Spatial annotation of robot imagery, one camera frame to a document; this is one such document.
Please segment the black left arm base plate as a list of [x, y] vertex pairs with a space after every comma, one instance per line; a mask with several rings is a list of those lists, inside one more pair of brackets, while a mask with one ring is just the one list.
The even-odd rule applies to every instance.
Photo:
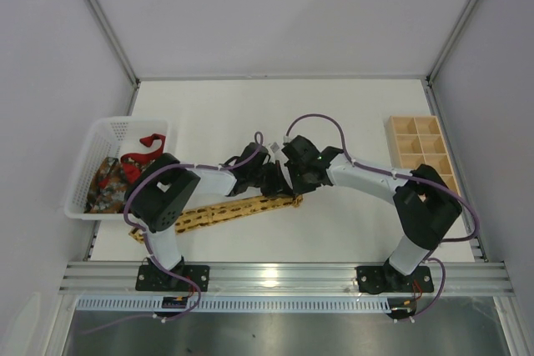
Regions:
[[[196, 283], [202, 292], [208, 290], [209, 266], [185, 264], [182, 269], [173, 270], [176, 275]], [[139, 292], [188, 292], [193, 286], [162, 272], [152, 263], [142, 264], [137, 273], [135, 290]]]

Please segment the yellow beetle print tie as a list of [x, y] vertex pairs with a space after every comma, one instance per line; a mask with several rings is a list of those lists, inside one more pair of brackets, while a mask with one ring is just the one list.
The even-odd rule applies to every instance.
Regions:
[[281, 198], [257, 196], [187, 209], [174, 220], [174, 232], [180, 235], [259, 213], [288, 207], [298, 208], [303, 199], [302, 195]]

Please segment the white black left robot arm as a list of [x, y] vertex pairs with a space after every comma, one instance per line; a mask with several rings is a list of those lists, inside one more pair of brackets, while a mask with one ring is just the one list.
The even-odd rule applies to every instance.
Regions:
[[194, 194], [234, 197], [257, 188], [267, 199], [293, 203], [295, 195], [282, 178], [278, 164], [259, 143], [249, 143], [239, 156], [217, 167], [183, 164], [163, 153], [128, 187], [123, 217], [142, 232], [151, 264], [177, 278], [183, 274], [184, 257], [176, 243], [174, 223]]

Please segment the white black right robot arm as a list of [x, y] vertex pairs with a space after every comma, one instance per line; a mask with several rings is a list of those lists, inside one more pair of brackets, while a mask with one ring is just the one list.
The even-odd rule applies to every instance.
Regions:
[[422, 285], [415, 272], [422, 270], [421, 262], [436, 250], [462, 212], [456, 194], [433, 167], [422, 164], [396, 173], [351, 161], [341, 148], [319, 151], [300, 135], [273, 153], [286, 186], [295, 194], [322, 186], [351, 188], [395, 207], [403, 236], [378, 271], [359, 282], [360, 291], [406, 293]]

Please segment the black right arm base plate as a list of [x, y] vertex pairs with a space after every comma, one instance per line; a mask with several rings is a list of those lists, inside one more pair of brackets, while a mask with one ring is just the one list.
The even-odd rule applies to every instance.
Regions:
[[434, 284], [428, 267], [418, 266], [408, 275], [390, 265], [365, 264], [355, 268], [356, 282], [361, 293], [432, 293]]

